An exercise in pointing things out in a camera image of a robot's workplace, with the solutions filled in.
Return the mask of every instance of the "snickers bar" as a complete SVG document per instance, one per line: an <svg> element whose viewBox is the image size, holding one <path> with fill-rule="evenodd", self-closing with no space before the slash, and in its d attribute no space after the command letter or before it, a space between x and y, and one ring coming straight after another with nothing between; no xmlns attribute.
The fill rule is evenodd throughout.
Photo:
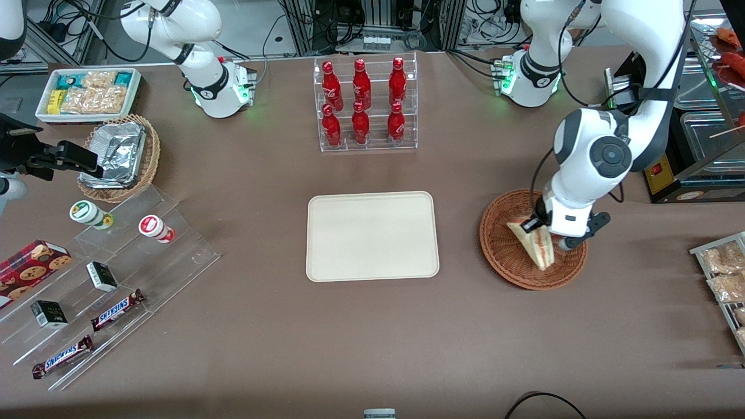
<svg viewBox="0 0 745 419"><path fill-rule="evenodd" d="M75 358L76 356L85 352L92 351L93 341L91 340L90 336L86 335L83 340L79 341L77 344L72 345L71 347L58 353L52 358L47 359L47 362L41 362L34 365L34 369L31 371L31 373L34 375L34 379L41 379L43 376L49 374L60 365L70 362L70 360Z"/></svg>
<svg viewBox="0 0 745 419"><path fill-rule="evenodd" d="M91 320L91 324L93 324L93 331L97 332L108 326L114 320L119 318L119 316L129 311L129 309L136 306L140 301L143 301L144 299L145 296L142 295L142 292L139 290L139 288L137 288L137 290L135 290L132 294L129 294L127 298L119 301L114 307L108 309L102 315Z"/></svg>

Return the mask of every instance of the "small black box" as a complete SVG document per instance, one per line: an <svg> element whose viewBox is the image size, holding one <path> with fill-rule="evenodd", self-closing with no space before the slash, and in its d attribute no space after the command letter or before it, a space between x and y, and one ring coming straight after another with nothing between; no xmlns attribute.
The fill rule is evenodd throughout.
<svg viewBox="0 0 745 419"><path fill-rule="evenodd" d="M101 262L91 262L86 265L86 269L94 287L106 292L116 291L116 280L108 266Z"/></svg>
<svg viewBox="0 0 745 419"><path fill-rule="evenodd" d="M37 300L31 304L31 311L37 318L39 326L49 329L59 329L67 326L67 318L62 312L62 307L54 301Z"/></svg>

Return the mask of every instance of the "small bottle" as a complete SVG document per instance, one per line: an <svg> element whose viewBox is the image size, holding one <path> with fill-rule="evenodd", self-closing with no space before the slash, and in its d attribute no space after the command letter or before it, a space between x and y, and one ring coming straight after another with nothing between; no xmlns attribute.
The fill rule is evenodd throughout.
<svg viewBox="0 0 745 419"><path fill-rule="evenodd" d="M341 83L334 74L334 66L331 61L324 61L323 65L323 95L326 103L334 107L334 111L341 112L344 109L344 100L341 98Z"/></svg>
<svg viewBox="0 0 745 419"><path fill-rule="evenodd" d="M370 140L370 118L365 113L362 101L355 102L355 114L352 115L352 126L355 129L355 141L359 145L366 145Z"/></svg>
<svg viewBox="0 0 745 419"><path fill-rule="evenodd" d="M98 208L91 201L78 201L70 207L70 218L81 224L93 226L96 230L105 230L114 224L114 216Z"/></svg>
<svg viewBox="0 0 745 419"><path fill-rule="evenodd" d="M401 102L395 102L390 107L388 116L388 144L398 147L404 142L404 115L401 113Z"/></svg>
<svg viewBox="0 0 745 419"><path fill-rule="evenodd" d="M331 148L341 147L341 125L339 125L339 119L334 115L334 109L330 104L323 104L321 112L323 112L321 125L323 125L326 142Z"/></svg>
<svg viewBox="0 0 745 419"><path fill-rule="evenodd" d="M365 70L365 60L358 58L355 60L355 78L352 80L355 89L355 100L361 101L364 109L369 109L373 105L373 92L370 86L370 76Z"/></svg>
<svg viewBox="0 0 745 419"><path fill-rule="evenodd" d="M397 101L404 103L406 99L406 73L404 73L404 59L393 58L393 71L388 79L388 101L393 106Z"/></svg>
<svg viewBox="0 0 745 419"><path fill-rule="evenodd" d="M176 237L174 229L165 225L157 215L146 215L139 224L140 233L152 237L158 243L168 243Z"/></svg>

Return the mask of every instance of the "aluminum foil container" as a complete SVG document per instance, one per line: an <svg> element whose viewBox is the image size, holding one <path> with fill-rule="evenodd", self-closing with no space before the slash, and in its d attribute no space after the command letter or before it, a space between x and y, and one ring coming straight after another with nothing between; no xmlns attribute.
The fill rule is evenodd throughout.
<svg viewBox="0 0 745 419"><path fill-rule="evenodd" d="M98 155L104 176L81 173L80 182L93 189L129 189L137 184L147 130L136 122L104 125L91 138L89 150Z"/></svg>

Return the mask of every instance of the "white tray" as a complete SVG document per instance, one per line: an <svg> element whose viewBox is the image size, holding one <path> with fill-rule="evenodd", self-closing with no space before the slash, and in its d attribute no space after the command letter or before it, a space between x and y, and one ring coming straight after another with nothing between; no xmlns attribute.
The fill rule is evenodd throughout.
<svg viewBox="0 0 745 419"><path fill-rule="evenodd" d="M314 282L429 278L440 270L432 195L324 195L308 203Z"/></svg>
<svg viewBox="0 0 745 419"><path fill-rule="evenodd" d="M124 104L121 106L121 112L119 113L93 113L85 115L76 114L59 114L54 115L47 113L47 105L49 104L49 96L52 90L57 86L57 82L60 77L64 75L80 74L88 71L99 71L99 72L126 72L132 73L129 85L127 85L127 95L124 97ZM37 105L36 117L47 124L90 124L96 122L108 121L114 118L122 118L129 115L134 105L135 97L137 96L137 88L139 87L141 75L134 67L95 67L95 68L78 68L78 69L62 69L54 70L49 75L46 87L42 98L39 100Z"/></svg>

